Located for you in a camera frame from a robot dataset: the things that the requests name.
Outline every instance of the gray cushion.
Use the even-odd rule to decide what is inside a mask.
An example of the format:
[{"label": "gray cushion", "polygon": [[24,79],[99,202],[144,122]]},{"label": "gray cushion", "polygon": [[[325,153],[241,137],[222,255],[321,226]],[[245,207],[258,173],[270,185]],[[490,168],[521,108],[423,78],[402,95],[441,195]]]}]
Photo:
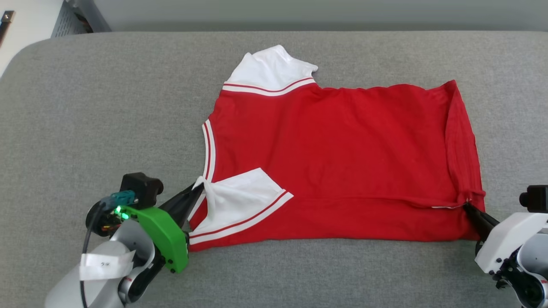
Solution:
[{"label": "gray cushion", "polygon": [[[245,52],[282,44],[323,87],[456,79],[487,209],[502,220],[548,184],[548,35],[541,32],[108,33],[24,49],[0,79],[0,298],[42,305],[75,266],[89,207],[122,175],[162,179],[159,202],[203,170],[200,125]],[[91,246],[104,239],[94,236]],[[518,307],[474,243],[267,241],[190,255],[133,307]]]}]

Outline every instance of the white tape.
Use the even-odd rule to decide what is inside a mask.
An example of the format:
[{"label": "white tape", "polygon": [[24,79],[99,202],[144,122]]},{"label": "white tape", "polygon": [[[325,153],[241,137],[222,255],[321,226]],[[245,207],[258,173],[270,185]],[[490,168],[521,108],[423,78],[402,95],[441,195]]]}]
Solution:
[{"label": "white tape", "polygon": [[133,269],[135,251],[122,255],[82,254],[80,280],[122,278]]}]

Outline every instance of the red stripe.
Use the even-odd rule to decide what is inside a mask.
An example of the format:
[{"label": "red stripe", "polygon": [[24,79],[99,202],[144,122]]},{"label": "red stripe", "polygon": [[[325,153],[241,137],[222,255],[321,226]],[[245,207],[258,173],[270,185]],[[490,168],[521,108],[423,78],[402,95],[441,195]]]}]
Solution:
[{"label": "red stripe", "polygon": [[209,174],[209,166],[211,164],[211,140],[209,140],[209,130],[207,129],[207,124],[204,123],[204,127],[205,127],[205,134],[207,136],[207,146],[208,146],[208,155],[207,155],[207,170],[205,171],[205,174],[204,174],[204,178],[206,180],[209,180],[207,178],[208,174]]},{"label": "red stripe", "polygon": [[263,88],[259,88],[259,87],[254,87],[252,85],[242,85],[242,84],[233,84],[233,83],[225,83],[224,85],[229,85],[231,87],[253,88],[253,89],[262,90],[262,91],[265,91],[265,92],[281,92],[281,91],[284,91],[285,89],[291,87],[292,85],[294,85],[296,83],[299,83],[301,81],[305,81],[305,80],[308,80],[308,79],[312,79],[312,77],[307,77],[307,78],[304,78],[304,79],[301,79],[301,80],[297,80],[294,83],[288,85],[287,87],[285,87],[281,90],[267,90],[267,89],[263,89]]},{"label": "red stripe", "polygon": [[206,233],[202,233],[202,234],[199,234],[199,235],[194,235],[194,236],[190,236],[190,238],[196,238],[196,237],[201,237],[201,236],[204,236],[204,235],[209,235],[209,234],[214,234],[214,233],[217,233],[217,232],[221,232],[223,230],[226,230],[226,229],[229,229],[229,228],[232,228],[232,227],[235,227],[235,226],[239,226],[241,224],[244,224],[244,223],[247,223],[249,220],[252,220],[254,219],[255,217],[259,216],[261,213],[263,213],[264,211],[268,210],[270,207],[272,207],[276,202],[278,202],[278,200],[283,197],[283,195],[285,195],[287,193],[287,191],[284,191],[279,197],[276,198],[276,200],[274,200],[274,202],[270,203],[269,206],[267,206],[266,208],[264,208],[262,211],[258,212],[257,214],[253,215],[252,217],[246,219],[246,220],[243,220],[243,221],[240,221],[239,223],[235,223],[233,225],[230,225],[230,226],[227,226],[227,227],[224,227],[224,228],[221,228],[221,229],[218,229],[218,230],[215,230],[215,231],[211,231],[211,232],[206,232]]}]

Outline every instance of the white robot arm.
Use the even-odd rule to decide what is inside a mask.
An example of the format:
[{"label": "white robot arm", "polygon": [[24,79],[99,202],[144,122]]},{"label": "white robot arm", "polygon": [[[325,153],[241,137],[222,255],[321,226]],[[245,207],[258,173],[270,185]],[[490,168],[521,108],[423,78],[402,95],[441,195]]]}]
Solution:
[{"label": "white robot arm", "polygon": [[476,263],[496,287],[512,287],[525,308],[548,308],[548,186],[529,186],[520,203],[532,213],[514,213],[501,223],[464,205],[481,241]]}]

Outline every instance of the cable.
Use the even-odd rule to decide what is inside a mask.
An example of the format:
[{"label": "cable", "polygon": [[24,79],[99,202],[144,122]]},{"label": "cable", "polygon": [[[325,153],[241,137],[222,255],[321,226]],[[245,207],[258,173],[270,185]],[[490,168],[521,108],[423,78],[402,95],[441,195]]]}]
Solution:
[{"label": "cable", "polygon": [[[89,245],[89,237],[92,235],[92,229],[95,227],[97,222],[99,221],[99,217],[101,214],[101,206],[104,206],[105,204],[100,204],[99,207],[97,207],[97,210],[95,210],[95,213],[93,214],[92,223],[89,224],[88,232],[85,233],[85,239],[84,239],[84,247],[82,248],[82,254],[85,254],[88,252],[88,245]],[[80,280],[80,296],[82,297],[82,305],[84,308],[88,308],[88,303],[85,300],[85,292],[84,292],[84,281]]]}]

